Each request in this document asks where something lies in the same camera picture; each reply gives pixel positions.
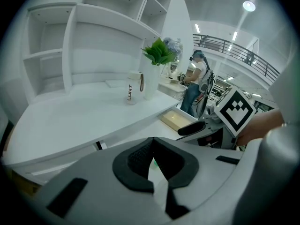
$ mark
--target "white t-shirt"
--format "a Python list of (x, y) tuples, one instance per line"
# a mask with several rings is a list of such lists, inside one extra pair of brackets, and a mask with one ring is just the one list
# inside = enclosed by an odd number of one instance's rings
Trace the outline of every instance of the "white t-shirt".
[(207, 72), (207, 68), (206, 68), (206, 64), (204, 62), (198, 62), (195, 64), (195, 66), (196, 66), (196, 68), (201, 70), (201, 73), (199, 74), (198, 78), (195, 81), (192, 81), (192, 83), (199, 84), (199, 82), (201, 82), (202, 79), (204, 78), (204, 76)]

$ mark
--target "ceiling light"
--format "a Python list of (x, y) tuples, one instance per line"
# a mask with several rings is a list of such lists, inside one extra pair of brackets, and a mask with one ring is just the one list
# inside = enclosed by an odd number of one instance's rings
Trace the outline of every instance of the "ceiling light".
[(250, 2), (250, 1), (245, 1), (243, 3), (243, 8), (248, 11), (248, 12), (253, 12), (255, 10), (255, 5), (253, 2)]
[(200, 29), (199, 29), (198, 24), (195, 24), (195, 27), (196, 27), (197, 33), (200, 33)]
[(233, 41), (235, 41), (237, 35), (238, 35), (238, 32), (234, 32), (234, 35), (233, 35), (233, 38), (232, 38)]

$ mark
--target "railing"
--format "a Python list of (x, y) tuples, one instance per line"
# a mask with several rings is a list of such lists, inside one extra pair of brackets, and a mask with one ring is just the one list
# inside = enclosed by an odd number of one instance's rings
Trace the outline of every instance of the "railing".
[(195, 46), (212, 49), (236, 58), (253, 67), (271, 82), (274, 82), (280, 74), (266, 60), (240, 45), (207, 35), (193, 34), (193, 37)]

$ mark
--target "white tabletop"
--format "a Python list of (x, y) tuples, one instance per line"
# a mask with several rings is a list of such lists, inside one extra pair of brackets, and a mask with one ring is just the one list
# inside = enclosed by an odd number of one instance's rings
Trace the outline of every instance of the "white tabletop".
[(178, 100), (157, 91), (151, 101), (126, 104), (123, 88), (104, 82), (75, 85), (69, 95), (30, 105), (18, 121), (3, 158), (25, 165), (66, 154), (152, 119)]
[(169, 88), (175, 92), (184, 92), (187, 88), (181, 84), (177, 83), (163, 83), (160, 82), (159, 85)]

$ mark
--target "woman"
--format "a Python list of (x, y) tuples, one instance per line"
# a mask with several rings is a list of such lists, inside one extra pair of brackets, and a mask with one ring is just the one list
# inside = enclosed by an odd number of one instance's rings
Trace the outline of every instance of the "woman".
[(208, 62), (201, 50), (194, 51), (192, 60), (194, 60), (196, 62), (195, 63), (196, 68), (191, 77), (184, 78), (184, 82), (190, 83), (190, 85), (184, 96), (184, 99), (182, 101), (182, 105), (181, 105), (180, 109), (182, 111), (190, 114), (191, 116), (195, 117), (192, 105), (193, 105), (194, 100), (200, 95), (199, 82), (202, 81), (203, 77), (205, 76), (205, 74), (207, 72), (206, 65), (208, 65)]

